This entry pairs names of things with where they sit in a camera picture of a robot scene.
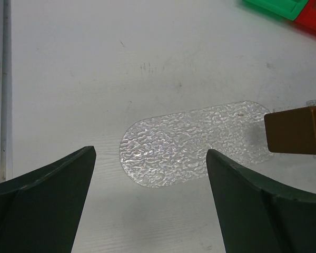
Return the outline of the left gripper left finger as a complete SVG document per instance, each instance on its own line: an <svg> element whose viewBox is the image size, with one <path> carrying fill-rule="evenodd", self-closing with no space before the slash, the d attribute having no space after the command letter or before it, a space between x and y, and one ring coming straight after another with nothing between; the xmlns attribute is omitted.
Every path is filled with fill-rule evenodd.
<svg viewBox="0 0 316 253"><path fill-rule="evenodd" d="M86 146L0 183L0 252L71 252L95 161Z"/></svg>

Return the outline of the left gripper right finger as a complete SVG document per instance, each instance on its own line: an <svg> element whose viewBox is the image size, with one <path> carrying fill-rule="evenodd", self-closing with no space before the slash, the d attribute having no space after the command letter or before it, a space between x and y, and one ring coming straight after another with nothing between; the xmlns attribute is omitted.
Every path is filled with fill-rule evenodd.
<svg viewBox="0 0 316 253"><path fill-rule="evenodd" d="M316 194L216 150L206 166L226 252L316 252Z"/></svg>

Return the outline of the clear rack with brown ends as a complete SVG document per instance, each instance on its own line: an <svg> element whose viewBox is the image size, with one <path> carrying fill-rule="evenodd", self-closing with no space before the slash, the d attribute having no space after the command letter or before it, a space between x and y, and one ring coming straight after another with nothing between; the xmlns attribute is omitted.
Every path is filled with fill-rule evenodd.
<svg viewBox="0 0 316 253"><path fill-rule="evenodd" d="M268 113L264 125L270 152L316 155L316 100Z"/></svg>

